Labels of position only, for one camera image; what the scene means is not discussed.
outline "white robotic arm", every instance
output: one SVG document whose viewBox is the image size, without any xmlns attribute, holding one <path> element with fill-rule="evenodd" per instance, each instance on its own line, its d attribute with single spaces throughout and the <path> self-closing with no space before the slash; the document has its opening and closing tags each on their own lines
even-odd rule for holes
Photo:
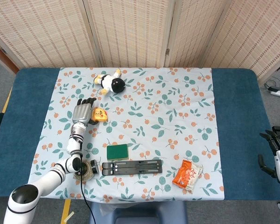
<svg viewBox="0 0 280 224">
<path fill-rule="evenodd" d="M 91 117 L 91 108 L 96 98 L 78 100 L 73 113 L 70 139 L 67 152 L 70 158 L 59 161 L 39 180 L 16 188 L 9 196 L 4 224 L 30 224 L 39 198 L 55 190 L 64 180 L 65 175 L 81 169 L 82 143 L 88 123 L 95 124 Z"/>
</svg>

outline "blue chair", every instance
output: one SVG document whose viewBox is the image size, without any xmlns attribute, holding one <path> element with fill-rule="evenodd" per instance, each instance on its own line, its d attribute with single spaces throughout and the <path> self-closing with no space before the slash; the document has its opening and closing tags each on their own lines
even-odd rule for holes
<svg viewBox="0 0 280 224">
<path fill-rule="evenodd" d="M 102 216 L 99 203 L 91 203 L 98 224 L 187 224 L 187 207 L 184 201 L 146 202 L 126 209 L 116 209 Z M 89 224 L 93 224 L 90 214 Z"/>
</svg>

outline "table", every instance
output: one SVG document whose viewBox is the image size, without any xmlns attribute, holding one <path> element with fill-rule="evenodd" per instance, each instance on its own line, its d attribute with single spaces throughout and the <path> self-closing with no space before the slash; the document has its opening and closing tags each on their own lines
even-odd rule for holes
<svg viewBox="0 0 280 224">
<path fill-rule="evenodd" d="M 0 196 L 28 181 L 58 72 L 23 69 L 16 77 L 0 127 L 0 165 L 7 164 L 0 166 L 5 174 L 0 178 Z M 257 165 L 258 153 L 264 154 L 271 167 L 273 160 L 267 143 L 259 137 L 269 123 L 255 74 L 244 69 L 212 69 L 212 75 L 225 199 L 280 199 L 280 185 Z"/>
</svg>

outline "snack package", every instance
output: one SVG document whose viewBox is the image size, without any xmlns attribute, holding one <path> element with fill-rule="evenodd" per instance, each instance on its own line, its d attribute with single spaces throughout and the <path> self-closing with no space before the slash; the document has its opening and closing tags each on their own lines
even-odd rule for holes
<svg viewBox="0 0 280 224">
<path fill-rule="evenodd" d="M 188 190 L 192 194 L 195 183 L 202 171 L 202 166 L 196 165 L 187 160 L 183 160 L 182 166 L 177 172 L 172 183 L 180 188 Z"/>
</svg>

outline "gray floor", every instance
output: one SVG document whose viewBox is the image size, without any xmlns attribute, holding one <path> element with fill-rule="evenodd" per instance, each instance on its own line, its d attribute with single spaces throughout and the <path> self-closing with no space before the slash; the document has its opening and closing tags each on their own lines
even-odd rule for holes
<svg viewBox="0 0 280 224">
<path fill-rule="evenodd" d="M 280 70 L 274 76 L 280 79 Z M 13 75 L 0 66 L 0 112 L 13 80 Z M 271 125 L 280 126 L 280 97 L 272 96 L 263 88 L 261 94 Z M 33 223 L 60 223 L 63 204 L 64 200 L 41 199 Z M 0 224 L 6 205 L 7 198 L 0 198 Z M 280 224 L 280 211 L 275 201 L 199 201 L 187 202 L 187 207 L 189 224 Z M 71 211 L 75 215 L 68 224 L 88 222 L 89 211 L 82 200 L 72 200 Z"/>
</svg>

